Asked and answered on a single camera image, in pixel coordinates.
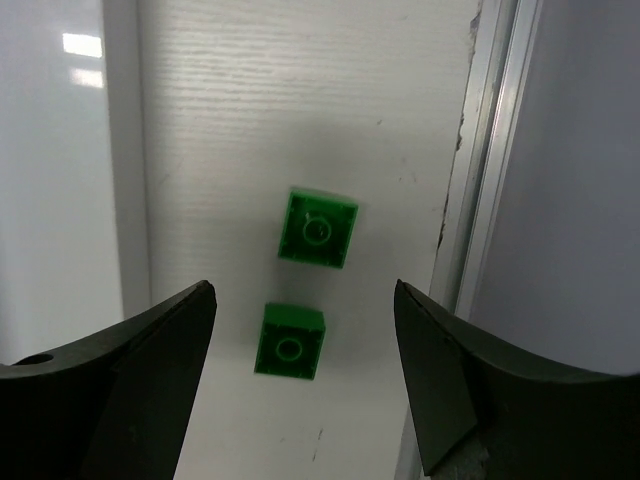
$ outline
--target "white background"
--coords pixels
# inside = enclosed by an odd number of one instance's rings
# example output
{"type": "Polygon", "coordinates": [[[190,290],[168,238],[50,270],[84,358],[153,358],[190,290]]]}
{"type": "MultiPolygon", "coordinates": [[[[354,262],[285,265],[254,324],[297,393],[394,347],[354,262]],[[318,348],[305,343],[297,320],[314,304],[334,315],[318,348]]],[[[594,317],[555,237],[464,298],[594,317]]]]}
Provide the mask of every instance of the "white background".
{"type": "Polygon", "coordinates": [[[176,478],[393,478],[393,287],[428,290],[477,2],[142,6],[153,301],[219,298],[176,478]],[[360,204],[344,270],[277,258],[294,185],[360,204]],[[253,374],[268,301],[324,311],[313,382],[253,374]]]}

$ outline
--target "white panel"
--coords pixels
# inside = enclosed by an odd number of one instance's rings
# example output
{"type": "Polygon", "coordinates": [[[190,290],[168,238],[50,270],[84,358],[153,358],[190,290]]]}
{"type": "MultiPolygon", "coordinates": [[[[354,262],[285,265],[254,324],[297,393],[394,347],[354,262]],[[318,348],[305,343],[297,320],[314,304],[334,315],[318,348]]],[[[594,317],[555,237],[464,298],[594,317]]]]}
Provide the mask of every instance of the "white panel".
{"type": "Polygon", "coordinates": [[[104,58],[65,33],[95,50],[101,2],[0,1],[5,362],[122,319],[104,58]]]}
{"type": "Polygon", "coordinates": [[[149,306],[137,51],[134,2],[0,0],[1,362],[149,306]]]}
{"type": "Polygon", "coordinates": [[[429,287],[476,0],[142,4],[153,299],[219,297],[176,478],[393,478],[393,287],[429,287]],[[293,185],[360,203],[344,270],[276,258],[293,185]],[[252,373],[267,301],[325,312],[313,382],[252,373]]]}

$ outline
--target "aluminum frame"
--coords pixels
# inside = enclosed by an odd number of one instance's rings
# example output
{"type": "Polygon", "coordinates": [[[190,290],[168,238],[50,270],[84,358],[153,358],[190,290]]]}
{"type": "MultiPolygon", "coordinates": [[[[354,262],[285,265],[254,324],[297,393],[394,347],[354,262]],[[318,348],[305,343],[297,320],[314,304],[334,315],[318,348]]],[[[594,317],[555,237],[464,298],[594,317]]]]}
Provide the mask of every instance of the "aluminum frame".
{"type": "Polygon", "coordinates": [[[456,314],[468,319],[478,290],[509,166],[543,0],[520,0],[509,43],[456,314]]]}
{"type": "MultiPolygon", "coordinates": [[[[542,0],[484,2],[429,294],[468,319],[508,166],[542,0]]],[[[394,480],[424,476],[407,411],[394,480]]]]}

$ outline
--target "lego stud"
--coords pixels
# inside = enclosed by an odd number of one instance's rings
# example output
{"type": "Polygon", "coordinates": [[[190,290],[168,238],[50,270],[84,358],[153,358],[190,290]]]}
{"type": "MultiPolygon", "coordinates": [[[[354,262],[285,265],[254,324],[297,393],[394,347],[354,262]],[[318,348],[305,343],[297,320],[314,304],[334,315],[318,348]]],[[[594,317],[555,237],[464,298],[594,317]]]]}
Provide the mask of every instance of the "lego stud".
{"type": "Polygon", "coordinates": [[[302,356],[302,343],[297,338],[283,338],[276,345],[276,355],[284,362],[295,362],[302,356]]]}
{"type": "Polygon", "coordinates": [[[312,217],[306,215],[307,223],[302,227],[302,236],[308,244],[314,247],[324,245],[331,238],[331,223],[322,215],[312,217]]]}

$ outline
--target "green plastic block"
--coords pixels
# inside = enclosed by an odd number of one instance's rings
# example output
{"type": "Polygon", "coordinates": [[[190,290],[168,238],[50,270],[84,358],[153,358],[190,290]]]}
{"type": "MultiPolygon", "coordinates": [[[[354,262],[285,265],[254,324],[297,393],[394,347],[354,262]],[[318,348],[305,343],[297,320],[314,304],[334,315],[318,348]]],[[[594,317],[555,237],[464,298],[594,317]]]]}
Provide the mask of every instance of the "green plastic block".
{"type": "Polygon", "coordinates": [[[322,312],[268,303],[254,371],[313,380],[324,331],[322,312]]]}
{"type": "Polygon", "coordinates": [[[293,190],[280,240],[280,258],[342,268],[358,205],[342,197],[293,190]]]}

